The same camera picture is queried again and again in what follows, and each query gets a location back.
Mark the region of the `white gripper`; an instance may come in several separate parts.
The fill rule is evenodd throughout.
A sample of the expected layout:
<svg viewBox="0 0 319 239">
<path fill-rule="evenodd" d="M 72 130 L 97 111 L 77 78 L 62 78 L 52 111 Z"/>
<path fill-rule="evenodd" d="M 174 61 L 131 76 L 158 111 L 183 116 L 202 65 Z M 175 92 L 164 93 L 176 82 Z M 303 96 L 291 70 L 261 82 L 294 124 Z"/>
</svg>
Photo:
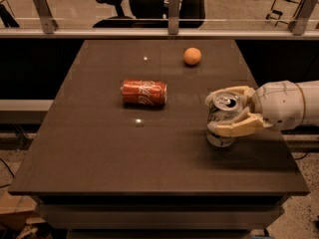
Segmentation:
<svg viewBox="0 0 319 239">
<path fill-rule="evenodd" d="M 294 129 L 304 119 L 302 91 L 289 81 L 267 83 L 257 90 L 249 86 L 219 89 L 208 94 L 205 104 L 210 108 L 244 109 L 233 119 L 207 124 L 207 128 L 219 136 L 252 135 L 266 128 Z"/>
</svg>

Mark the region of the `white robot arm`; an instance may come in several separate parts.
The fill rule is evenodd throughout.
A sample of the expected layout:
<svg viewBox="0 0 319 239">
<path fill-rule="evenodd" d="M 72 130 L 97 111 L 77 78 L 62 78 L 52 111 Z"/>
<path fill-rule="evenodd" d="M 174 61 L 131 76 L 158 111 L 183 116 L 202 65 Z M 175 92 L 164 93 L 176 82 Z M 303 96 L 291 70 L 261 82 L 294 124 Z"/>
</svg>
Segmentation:
<svg viewBox="0 0 319 239">
<path fill-rule="evenodd" d="M 209 106 L 207 129 L 223 137 L 319 125 L 319 81 L 271 82 L 257 90 L 230 87 L 211 92 L 205 103 Z"/>
</svg>

